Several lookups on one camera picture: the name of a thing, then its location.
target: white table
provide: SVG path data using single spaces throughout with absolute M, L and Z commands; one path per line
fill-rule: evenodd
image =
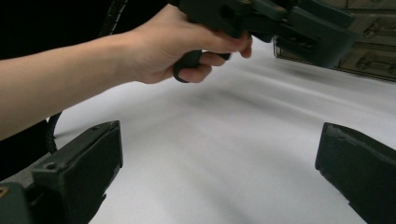
M 324 122 L 396 148 L 396 86 L 275 58 L 255 40 L 205 82 L 131 83 L 64 111 L 63 146 L 120 120 L 124 166 L 92 224 L 361 224 L 315 169 Z

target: finger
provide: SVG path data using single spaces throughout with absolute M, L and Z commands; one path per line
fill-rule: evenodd
M 212 66 L 222 66 L 225 64 L 225 60 L 221 58 L 217 53 L 204 52 L 201 56 L 199 63 L 212 65 Z
M 207 75 L 212 71 L 212 66 L 207 64 L 200 64 L 196 68 L 184 68 L 180 70 L 178 76 L 191 83 L 202 82 Z

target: human hand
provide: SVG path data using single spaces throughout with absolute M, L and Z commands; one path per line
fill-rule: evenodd
M 173 65 L 185 53 L 203 49 L 197 68 L 180 70 L 179 76 L 197 83 L 211 72 L 212 66 L 225 63 L 218 53 L 240 52 L 251 55 L 252 38 L 245 32 L 239 39 L 200 24 L 188 22 L 187 16 L 171 5 L 140 27 L 120 35 L 113 41 L 123 45 L 120 51 L 119 75 L 124 81 L 157 83 L 173 76 Z

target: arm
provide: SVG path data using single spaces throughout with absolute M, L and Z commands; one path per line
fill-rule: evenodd
M 173 64 L 186 52 L 240 51 L 249 57 L 251 38 L 240 39 L 187 22 L 166 6 L 144 25 L 66 48 L 0 61 L 0 140 L 22 131 L 71 105 L 126 82 L 157 83 L 171 77 Z M 198 68 L 180 77 L 201 82 L 211 66 L 224 64 L 207 52 Z

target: pistol grip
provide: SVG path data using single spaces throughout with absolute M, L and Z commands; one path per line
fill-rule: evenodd
M 196 68 L 199 66 L 199 59 L 201 58 L 203 52 L 201 50 L 193 50 L 186 53 L 180 60 L 178 60 L 174 65 L 174 77 L 177 81 L 182 83 L 189 83 L 188 81 L 180 78 L 178 73 L 183 68 Z M 231 54 L 219 54 L 224 60 L 229 60 Z

